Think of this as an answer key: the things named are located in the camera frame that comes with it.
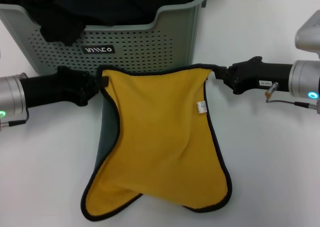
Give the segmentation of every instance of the white table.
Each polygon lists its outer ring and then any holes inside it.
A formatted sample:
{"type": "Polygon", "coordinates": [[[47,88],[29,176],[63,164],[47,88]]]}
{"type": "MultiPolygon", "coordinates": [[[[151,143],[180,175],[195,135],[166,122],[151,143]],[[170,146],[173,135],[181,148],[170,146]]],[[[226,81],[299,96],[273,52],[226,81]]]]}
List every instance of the white table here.
{"type": "MultiPolygon", "coordinates": [[[[320,0],[210,0],[202,10],[194,63],[230,66],[317,60],[295,49],[296,31],[320,0]]],[[[0,75],[35,76],[0,24],[0,75]]],[[[274,99],[294,100],[277,92],[274,99]]],[[[263,90],[233,95],[214,76],[207,99],[233,193],[221,210],[197,214],[144,196],[118,215],[89,222],[80,200],[92,174],[102,96],[87,107],[62,102],[30,109],[26,125],[0,133],[1,227],[318,227],[320,117],[314,110],[266,104],[263,90]]]]}

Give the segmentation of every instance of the black cloth edge trim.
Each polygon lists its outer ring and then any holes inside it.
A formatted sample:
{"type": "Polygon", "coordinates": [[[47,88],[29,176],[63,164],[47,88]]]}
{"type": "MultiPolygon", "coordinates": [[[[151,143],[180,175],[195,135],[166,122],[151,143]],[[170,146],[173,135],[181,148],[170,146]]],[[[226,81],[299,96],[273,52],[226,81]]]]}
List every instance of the black cloth edge trim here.
{"type": "Polygon", "coordinates": [[[229,172],[227,170],[227,167],[225,165],[225,161],[224,161],[224,158],[222,156],[222,153],[221,153],[221,150],[220,150],[220,147],[219,147],[219,143],[218,143],[218,139],[217,139],[214,127],[212,125],[212,121],[211,121],[211,117],[210,117],[210,113],[209,113],[208,101],[207,101],[207,92],[206,92],[206,82],[204,82],[204,84],[203,84],[203,95],[204,95],[205,104],[207,106],[206,118],[208,120],[208,124],[209,124],[209,128],[210,128],[213,144],[214,144],[214,147],[215,147],[215,152],[216,152],[216,155],[218,157],[221,169],[222,169],[222,171],[224,173],[224,176],[225,176],[225,179],[226,179],[227,192],[226,192],[225,197],[219,203],[213,204],[211,206],[207,206],[207,207],[204,207],[204,208],[190,208],[190,207],[187,207],[187,206],[183,206],[183,207],[187,208],[188,210],[190,210],[192,212],[196,212],[196,213],[207,213],[207,212],[217,211],[217,210],[221,209],[222,207],[224,207],[229,202],[229,200],[231,198],[231,194],[232,194],[231,177],[230,177],[230,174],[229,174],[229,172]]]}
{"type": "MultiPolygon", "coordinates": [[[[84,193],[82,195],[80,207],[81,207],[82,214],[86,219],[88,219],[89,221],[97,222],[97,221],[102,221],[102,220],[108,219],[110,217],[113,217],[116,214],[118,214],[119,212],[121,212],[122,210],[124,210],[125,208],[127,208],[128,206],[130,206],[133,202],[135,202],[137,199],[139,199],[143,195],[142,193],[140,193],[135,198],[131,199],[130,201],[128,201],[124,205],[118,207],[117,209],[115,209],[115,210],[113,210],[111,212],[108,212],[106,214],[99,215],[99,216],[93,216],[93,215],[89,214],[88,211],[87,211],[87,208],[86,208],[86,199],[87,199],[87,195],[89,193],[90,187],[93,184],[93,182],[94,182],[94,180],[96,178],[96,175],[97,175],[98,171],[100,170],[101,166],[103,165],[103,163],[105,162],[106,158],[109,156],[109,154],[115,148],[115,146],[116,146],[116,144],[118,142],[119,136],[120,136],[120,124],[121,124],[121,122],[120,122],[119,110],[117,108],[117,105],[116,105],[115,101],[111,98],[111,96],[106,91],[105,86],[103,84],[103,81],[101,81],[102,78],[103,78],[103,76],[102,76],[103,71],[104,70],[118,71],[118,72],[130,75],[130,76],[160,76],[160,75],[167,75],[167,74],[172,74],[172,73],[176,73],[176,72],[180,72],[180,71],[184,71],[184,70],[192,70],[192,69],[213,70],[215,67],[217,67],[217,65],[213,65],[213,64],[193,64],[193,65],[180,67],[180,68],[175,68],[175,69],[169,69],[169,70],[165,70],[165,71],[161,71],[161,72],[130,72],[130,71],[126,71],[124,69],[118,68],[118,67],[114,67],[112,65],[101,65],[101,66],[99,66],[97,68],[96,78],[97,78],[97,82],[98,82],[98,85],[99,85],[100,92],[102,93],[102,95],[113,106],[113,110],[114,110],[114,113],[115,113],[115,116],[116,116],[116,119],[117,119],[117,122],[118,122],[118,128],[117,128],[116,141],[113,143],[112,148],[109,150],[109,152],[105,155],[104,158],[102,158],[100,163],[94,169],[94,172],[92,173],[91,178],[90,178],[90,180],[89,180],[89,182],[88,182],[88,184],[87,184],[87,186],[86,186],[86,188],[84,190],[84,193]]],[[[207,96],[206,96],[206,82],[204,82],[203,86],[204,86],[203,95],[204,95],[205,102],[206,102],[206,104],[208,106],[207,96]]],[[[215,146],[215,150],[216,150],[219,162],[220,162],[220,166],[221,166],[221,168],[223,170],[223,173],[224,173],[226,181],[227,181],[228,192],[227,192],[227,195],[225,196],[225,198],[221,202],[219,202],[218,204],[212,205],[212,206],[208,206],[208,207],[204,207],[204,208],[200,208],[200,209],[192,209],[192,208],[184,206],[185,208],[187,208],[187,209],[189,209],[189,210],[191,210],[193,212],[196,212],[196,213],[211,212],[211,211],[218,210],[218,209],[222,208],[229,201],[230,196],[231,196],[231,192],[232,192],[231,178],[230,178],[229,172],[228,172],[228,170],[227,170],[227,168],[225,166],[224,160],[222,158],[222,154],[220,152],[220,148],[219,148],[219,145],[218,145],[218,140],[217,140],[216,134],[214,132],[214,129],[213,129],[213,126],[212,126],[212,123],[211,123],[209,111],[207,112],[207,119],[208,119],[208,124],[209,124],[209,128],[210,128],[210,131],[211,131],[212,139],[213,139],[213,144],[215,146]]]]}

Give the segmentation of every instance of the laundry basket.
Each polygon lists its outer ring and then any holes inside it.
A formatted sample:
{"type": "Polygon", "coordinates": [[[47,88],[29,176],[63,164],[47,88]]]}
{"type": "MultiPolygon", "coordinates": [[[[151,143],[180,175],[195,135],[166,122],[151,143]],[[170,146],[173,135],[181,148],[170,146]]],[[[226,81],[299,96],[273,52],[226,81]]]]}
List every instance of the laundry basket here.
{"type": "Polygon", "coordinates": [[[192,63],[205,1],[163,6],[150,24],[87,25],[72,46],[46,42],[41,27],[19,5],[0,4],[0,19],[40,75],[55,73],[58,66],[92,74],[100,65],[158,72],[192,63]]]}

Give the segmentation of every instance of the yellow towel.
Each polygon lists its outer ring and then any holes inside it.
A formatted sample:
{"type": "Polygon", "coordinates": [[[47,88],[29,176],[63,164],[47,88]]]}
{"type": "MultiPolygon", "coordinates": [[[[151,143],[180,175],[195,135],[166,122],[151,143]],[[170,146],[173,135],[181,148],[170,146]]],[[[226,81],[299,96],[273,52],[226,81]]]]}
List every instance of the yellow towel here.
{"type": "Polygon", "coordinates": [[[212,67],[198,64],[160,73],[99,69],[118,135],[83,194],[87,219],[112,217],[142,194],[198,213],[229,201],[231,179],[210,115],[198,108],[202,102],[205,111],[205,81],[212,67]]]}

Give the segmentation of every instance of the fabric tag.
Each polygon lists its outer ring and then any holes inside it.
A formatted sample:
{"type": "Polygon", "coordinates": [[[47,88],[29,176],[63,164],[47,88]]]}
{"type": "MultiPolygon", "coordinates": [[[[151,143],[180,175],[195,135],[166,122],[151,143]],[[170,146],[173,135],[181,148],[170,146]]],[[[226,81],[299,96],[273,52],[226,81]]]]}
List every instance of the fabric tag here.
{"type": "Polygon", "coordinates": [[[201,101],[196,103],[196,105],[198,106],[198,112],[199,114],[203,114],[203,113],[207,113],[207,105],[205,101],[201,101]]]}

